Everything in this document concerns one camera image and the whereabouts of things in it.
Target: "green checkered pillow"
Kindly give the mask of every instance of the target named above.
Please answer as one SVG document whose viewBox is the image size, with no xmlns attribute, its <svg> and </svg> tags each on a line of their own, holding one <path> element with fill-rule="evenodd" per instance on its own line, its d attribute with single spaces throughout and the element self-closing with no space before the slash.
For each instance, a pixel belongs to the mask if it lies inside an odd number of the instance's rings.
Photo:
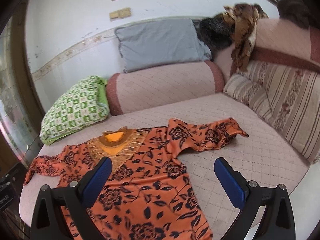
<svg viewBox="0 0 320 240">
<path fill-rule="evenodd" d="M 106 84 L 105 79 L 90 76 L 64 93 L 42 120 L 41 141 L 50 145 L 66 135 L 106 119 L 109 114 Z"/>
</svg>

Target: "dress sleeve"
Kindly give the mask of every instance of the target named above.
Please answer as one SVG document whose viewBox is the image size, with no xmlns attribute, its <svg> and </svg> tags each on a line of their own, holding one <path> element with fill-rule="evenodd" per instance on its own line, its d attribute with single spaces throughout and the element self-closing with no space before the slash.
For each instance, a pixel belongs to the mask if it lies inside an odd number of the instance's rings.
<svg viewBox="0 0 320 240">
<path fill-rule="evenodd" d="M 237 134 L 249 135 L 243 131 L 236 120 L 228 118 L 209 124 L 188 124 L 178 119 L 170 119 L 167 130 L 167 151 L 176 158 L 186 149 L 196 151 L 218 150 L 227 145 Z"/>
<path fill-rule="evenodd" d="M 62 162 L 67 153 L 66 150 L 67 150 L 67 147 L 63 149 L 62 153 L 56 156 L 44 155 L 44 156 L 36 157 L 31 163 L 29 171 L 27 172 L 26 177 L 24 179 L 23 185 L 27 185 L 35 173 L 38 173 L 40 175 L 45 175 L 45 176 L 52 176 L 52 177 L 59 176 L 61 170 L 63 169 Z"/>
</svg>

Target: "metal screw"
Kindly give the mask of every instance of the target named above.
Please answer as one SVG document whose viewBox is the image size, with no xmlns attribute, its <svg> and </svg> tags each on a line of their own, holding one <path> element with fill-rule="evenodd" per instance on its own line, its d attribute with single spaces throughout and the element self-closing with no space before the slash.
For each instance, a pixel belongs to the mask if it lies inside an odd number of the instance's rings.
<svg viewBox="0 0 320 240">
<path fill-rule="evenodd" d="M 250 187 L 256 187 L 258 184 L 254 180 L 249 181 L 249 186 Z"/>
<path fill-rule="evenodd" d="M 285 184 L 279 184 L 279 188 L 283 190 L 286 189 Z"/>
<path fill-rule="evenodd" d="M 41 186 L 40 190 L 46 191 L 48 188 L 49 188 L 49 185 L 45 184 Z"/>
<path fill-rule="evenodd" d="M 70 187 L 76 187 L 78 185 L 78 181 L 73 180 L 72 182 L 70 182 Z"/>
</svg>

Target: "decorative wall border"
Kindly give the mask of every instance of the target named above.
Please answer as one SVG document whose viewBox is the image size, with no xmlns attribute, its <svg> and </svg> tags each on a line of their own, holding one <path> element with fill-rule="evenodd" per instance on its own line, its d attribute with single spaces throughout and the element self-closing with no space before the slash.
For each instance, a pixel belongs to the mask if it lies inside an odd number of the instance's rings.
<svg viewBox="0 0 320 240">
<path fill-rule="evenodd" d="M 92 48 L 98 44 L 109 41 L 115 37 L 116 36 L 115 36 L 114 29 L 110 29 L 76 43 L 75 45 L 69 47 L 62 53 L 55 56 L 52 60 L 50 60 L 48 63 L 42 66 L 39 70 L 33 72 L 31 74 L 33 81 L 36 81 L 42 78 L 45 74 L 53 70 L 56 66 L 60 65 L 62 62 L 66 61 L 67 59 L 70 59 L 78 55 L 80 52 L 86 49 Z"/>
<path fill-rule="evenodd" d="M 99 44 L 102 44 L 106 41 L 109 41 L 111 39 L 116 38 L 114 30 L 116 28 L 129 26 L 135 23 L 140 22 L 148 22 L 148 21 L 156 21 L 161 19 L 181 19 L 181 18 L 189 18 L 192 20 L 201 20 L 205 16 L 175 16 L 175 17 L 159 17 L 159 18 L 153 18 L 153 19 L 147 19 L 142 21 L 136 21 L 136 22 L 130 22 L 121 26 L 117 26 L 115 28 L 100 32 L 96 35 L 93 35 L 89 38 L 86 38 L 75 45 L 72 45 L 71 47 L 67 48 L 65 51 L 61 52 L 57 56 L 55 56 L 53 59 L 51 59 L 49 62 L 47 62 L 44 66 L 42 66 L 37 71 L 34 71 L 31 73 L 33 81 L 37 81 L 38 79 L 42 78 L 44 75 L 52 71 L 55 67 L 59 66 L 64 61 L 80 54 L 81 52 L 93 48 L 94 46 L 97 46 Z"/>
</svg>

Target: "pink quilted mattress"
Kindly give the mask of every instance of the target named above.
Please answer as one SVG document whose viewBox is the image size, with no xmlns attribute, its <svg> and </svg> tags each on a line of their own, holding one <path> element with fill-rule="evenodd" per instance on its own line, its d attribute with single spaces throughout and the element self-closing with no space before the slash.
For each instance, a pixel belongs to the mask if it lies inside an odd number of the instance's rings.
<svg viewBox="0 0 320 240">
<path fill-rule="evenodd" d="M 222 93 L 110 117 L 50 146 L 44 146 L 39 155 L 57 155 L 65 145 L 83 143 L 101 135 L 103 131 L 117 130 L 122 126 L 163 126 L 172 117 L 195 124 L 233 117 L 249 134 L 249 138 L 236 137 L 221 150 L 202 153 L 187 151 L 179 155 L 179 159 L 187 166 L 191 175 L 193 189 L 214 233 L 213 239 L 221 239 L 238 214 L 238 209 L 233 208 L 214 174 L 215 159 L 223 156 L 247 180 L 253 179 L 261 186 L 275 187 L 284 183 L 289 193 L 308 170 L 309 164 L 306 160 L 273 128 L 260 120 L 247 106 Z M 58 177 L 35 174 L 30 183 L 23 187 L 20 215 L 28 225 L 31 224 L 41 185 L 49 184 L 50 187 L 56 187 L 58 180 Z M 259 211 L 253 225 L 260 221 L 262 213 L 263 209 Z"/>
</svg>

